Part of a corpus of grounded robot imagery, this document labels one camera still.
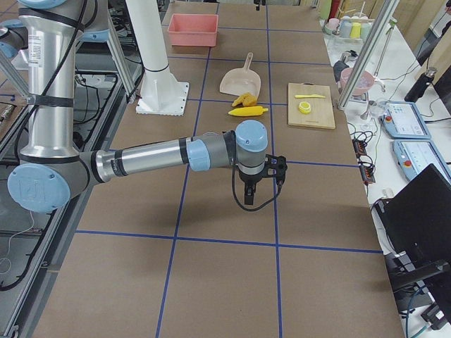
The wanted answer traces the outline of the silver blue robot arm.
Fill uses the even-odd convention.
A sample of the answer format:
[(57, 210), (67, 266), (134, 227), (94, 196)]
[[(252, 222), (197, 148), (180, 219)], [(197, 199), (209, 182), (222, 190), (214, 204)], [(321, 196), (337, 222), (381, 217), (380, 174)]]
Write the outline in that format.
[(21, 1), (19, 18), (28, 50), (27, 145), (9, 175), (12, 199), (23, 208), (48, 213), (88, 187), (114, 177), (189, 165), (195, 171), (230, 166), (245, 184), (246, 211), (256, 184), (268, 175), (267, 131), (255, 120), (223, 134), (209, 133), (119, 149), (78, 151), (73, 144), (75, 45), (107, 42), (127, 88), (124, 64), (106, 1)]

